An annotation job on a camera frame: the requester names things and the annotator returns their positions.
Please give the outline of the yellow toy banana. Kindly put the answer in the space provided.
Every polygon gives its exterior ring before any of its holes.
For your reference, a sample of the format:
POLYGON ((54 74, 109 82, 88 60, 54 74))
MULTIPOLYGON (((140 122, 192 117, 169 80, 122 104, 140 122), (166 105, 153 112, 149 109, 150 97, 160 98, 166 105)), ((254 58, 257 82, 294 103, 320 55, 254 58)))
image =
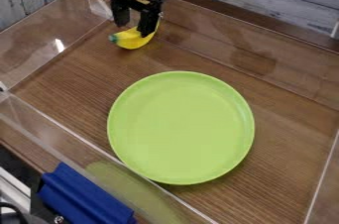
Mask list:
POLYGON ((154 32, 142 37, 137 27, 132 27, 110 34, 108 40, 125 50, 137 50, 149 43, 153 36, 154 32))

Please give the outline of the clear acrylic front wall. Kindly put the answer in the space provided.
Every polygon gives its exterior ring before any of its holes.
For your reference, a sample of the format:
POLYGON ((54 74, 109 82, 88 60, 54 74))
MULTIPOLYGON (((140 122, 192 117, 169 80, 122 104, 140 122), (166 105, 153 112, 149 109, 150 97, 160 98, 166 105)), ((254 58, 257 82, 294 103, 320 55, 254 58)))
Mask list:
POLYGON ((8 91, 0 91, 0 143, 38 172, 68 165, 134 211, 140 224, 217 224, 8 91))

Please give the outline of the blue plastic block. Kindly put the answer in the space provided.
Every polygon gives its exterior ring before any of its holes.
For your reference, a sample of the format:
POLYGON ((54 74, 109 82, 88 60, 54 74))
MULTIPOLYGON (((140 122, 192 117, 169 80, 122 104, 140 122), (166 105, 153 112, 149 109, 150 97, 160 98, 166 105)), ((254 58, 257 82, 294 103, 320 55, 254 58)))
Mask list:
POLYGON ((37 195, 72 224, 137 224, 133 210, 65 163, 42 174, 37 195))

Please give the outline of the green round plate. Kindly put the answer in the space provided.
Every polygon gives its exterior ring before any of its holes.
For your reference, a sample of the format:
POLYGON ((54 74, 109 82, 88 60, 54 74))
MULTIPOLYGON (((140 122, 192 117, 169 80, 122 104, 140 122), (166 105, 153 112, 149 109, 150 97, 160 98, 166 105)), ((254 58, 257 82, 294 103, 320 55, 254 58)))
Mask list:
POLYGON ((116 156, 146 178, 169 184, 209 181, 234 169, 254 141, 254 115, 216 77, 168 71, 134 81, 106 116, 116 156))

